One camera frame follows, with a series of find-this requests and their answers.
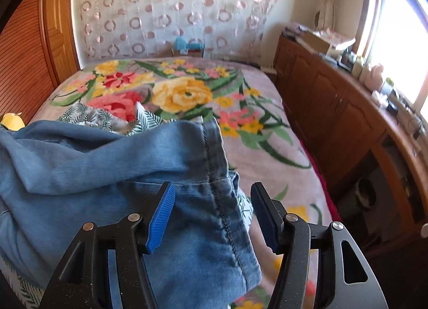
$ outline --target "floral blanket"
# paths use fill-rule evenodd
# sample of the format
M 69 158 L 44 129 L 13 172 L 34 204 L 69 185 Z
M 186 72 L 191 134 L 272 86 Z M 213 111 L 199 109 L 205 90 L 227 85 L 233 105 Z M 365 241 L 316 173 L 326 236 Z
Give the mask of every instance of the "floral blanket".
M 288 124 L 281 97 L 258 69 L 200 58 L 113 60 L 70 77 L 53 92 L 33 121 L 56 120 L 78 101 L 128 122 L 135 121 L 137 102 L 166 120 L 215 117 L 229 165 L 239 172 L 240 187 L 248 196 L 251 185 L 261 181 L 271 198 L 280 200 L 288 212 L 311 223 L 331 222 L 322 186 Z M 263 280 L 232 307 L 263 309 L 282 257 L 266 247 L 256 218 L 250 238 Z M 313 304 L 317 263 L 313 253 L 308 308 Z

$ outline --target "stitching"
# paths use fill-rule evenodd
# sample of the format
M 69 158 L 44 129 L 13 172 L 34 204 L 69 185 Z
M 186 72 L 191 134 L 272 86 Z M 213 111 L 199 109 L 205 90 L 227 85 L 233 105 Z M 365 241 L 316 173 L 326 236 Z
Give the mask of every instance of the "stitching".
M 216 192 L 216 190 L 215 190 L 214 182 L 216 182 L 216 181 L 218 181 L 218 180 L 213 181 L 213 179 L 212 179 L 211 153 L 210 153 L 210 147 L 209 147 L 209 144 L 208 144 L 208 140 L 207 140 L 207 132 L 206 132 L 206 128 L 205 128 L 205 124 L 204 124 L 204 123 L 202 124 L 202 128 L 203 128 L 203 132 L 204 132 L 205 150 L 206 150 L 206 152 L 207 152 L 207 157 L 208 157 L 209 184 L 210 184 L 211 189 L 212 189 L 212 191 L 213 191 L 214 201 L 215 201 L 215 203 L 216 203 L 217 211 L 218 211 L 218 212 L 219 212 L 219 214 L 220 214 L 221 220 L 222 220 L 223 225 L 224 225 L 224 228 L 225 228 L 225 230 L 226 230 L 226 236 L 227 236 L 227 239 L 228 239 L 228 241 L 229 241 L 230 245 L 232 246 L 232 252 L 233 252 L 233 255 L 235 256 L 235 259 L 236 259 L 236 261 L 237 261 L 237 263 L 238 263 L 238 266 L 239 266 L 239 268 L 240 268 L 240 269 L 241 269 L 241 271 L 242 271 L 243 277 L 244 277 L 244 279 L 245 279 L 245 287 L 247 288 L 247 291 L 248 291 L 248 290 L 249 290 L 249 289 L 248 289 L 248 276 L 247 276 L 247 273 L 245 272 L 245 269 L 244 269 L 244 267 L 243 267 L 243 264 L 242 264 L 242 262 L 241 262 L 241 260 L 240 260 L 240 258 L 239 258 L 238 251 L 237 251 L 237 249 L 236 249 L 236 245 L 233 243 L 232 236 L 231 236 L 231 234 L 230 234 L 230 230 L 229 230 L 229 227 L 228 227 L 227 222 L 226 222 L 225 214 L 224 214 L 224 212 L 223 212 L 223 210 L 222 210 L 222 208 L 221 208 L 221 206 L 220 206 L 220 202 L 219 202 L 218 194 L 217 194 L 217 192 Z

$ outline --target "blue gripper pad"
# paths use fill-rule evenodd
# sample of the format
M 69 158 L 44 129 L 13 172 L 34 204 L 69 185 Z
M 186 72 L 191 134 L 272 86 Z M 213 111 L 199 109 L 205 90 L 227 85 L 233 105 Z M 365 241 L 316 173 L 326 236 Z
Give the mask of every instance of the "blue gripper pad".
M 175 203 L 174 185 L 170 182 L 165 182 L 156 198 L 157 206 L 150 212 L 152 218 L 148 224 L 146 249 L 149 253 L 152 253 L 155 248 L 161 245 L 163 234 Z

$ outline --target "pink figurine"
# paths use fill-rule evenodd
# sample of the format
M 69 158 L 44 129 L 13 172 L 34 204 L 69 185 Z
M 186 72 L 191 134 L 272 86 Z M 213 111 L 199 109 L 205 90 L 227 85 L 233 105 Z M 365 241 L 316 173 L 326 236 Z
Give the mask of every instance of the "pink figurine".
M 370 75 L 364 81 L 364 85 L 369 91 L 380 91 L 382 84 L 384 83 L 384 79 L 382 78 L 383 72 L 384 66 L 382 64 L 378 64 L 372 68 Z

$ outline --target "blue cloth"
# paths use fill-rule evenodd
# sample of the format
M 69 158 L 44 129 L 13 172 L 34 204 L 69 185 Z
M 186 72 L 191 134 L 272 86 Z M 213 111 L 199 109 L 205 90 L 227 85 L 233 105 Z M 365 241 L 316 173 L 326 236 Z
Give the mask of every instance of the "blue cloth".
M 160 308 L 224 308 L 261 273 L 222 145 L 215 120 L 133 137 L 54 121 L 0 129 L 0 252 L 46 287 L 85 222 L 143 212 L 171 181 L 176 201 L 162 244 L 144 256 L 155 297 Z

